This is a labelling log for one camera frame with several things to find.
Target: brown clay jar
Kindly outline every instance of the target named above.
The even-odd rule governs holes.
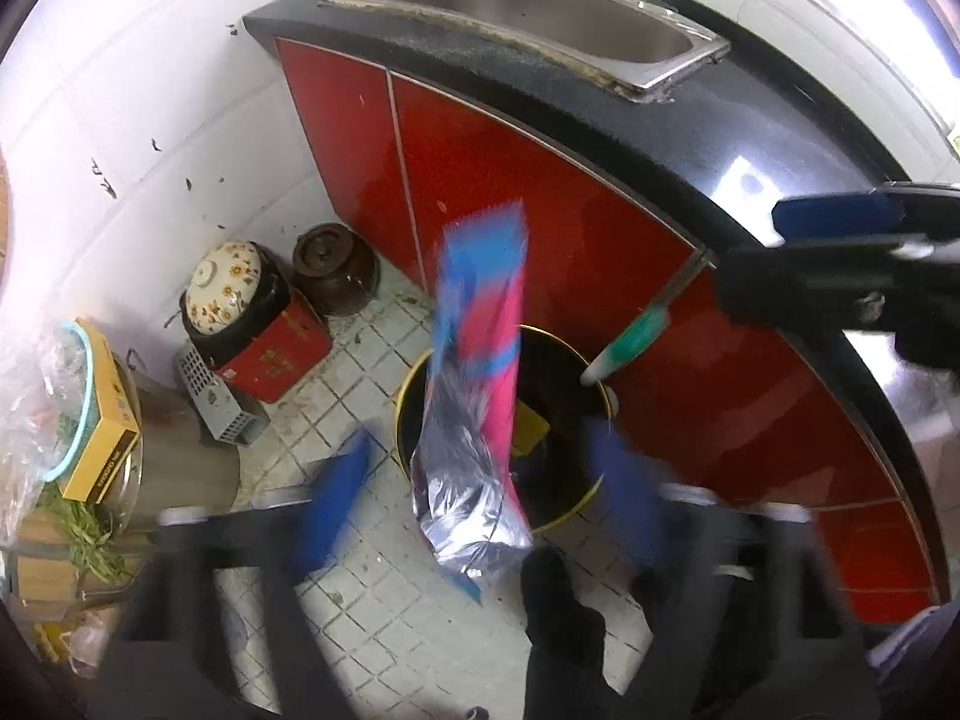
[[[376,294],[380,263],[373,249],[342,224],[321,224],[296,240],[294,284],[318,314],[348,317]]]

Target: red cabinet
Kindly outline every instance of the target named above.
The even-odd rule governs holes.
[[[289,40],[277,51],[333,210],[421,282],[386,71]]]
[[[524,321],[592,357],[693,252],[503,119],[398,76],[391,100],[382,68],[278,43],[337,213],[418,281],[419,242],[429,290],[443,225],[520,201],[530,230]],[[783,338],[727,321],[709,271],[675,301],[664,336],[611,385],[635,446],[688,482],[736,504],[813,508],[865,619],[901,619],[928,603],[925,548],[867,440]]]

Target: window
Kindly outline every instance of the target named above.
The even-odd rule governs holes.
[[[813,0],[886,62],[960,151],[960,56],[926,0]]]

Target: stainless steel sink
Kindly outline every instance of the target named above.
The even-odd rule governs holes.
[[[642,98],[730,42],[644,0],[320,0],[471,29],[536,50],[631,98]]]

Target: gray plastic basket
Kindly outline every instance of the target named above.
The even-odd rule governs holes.
[[[256,398],[216,376],[188,341],[176,353],[176,369],[186,384],[200,416],[220,442],[249,446],[269,423]]]

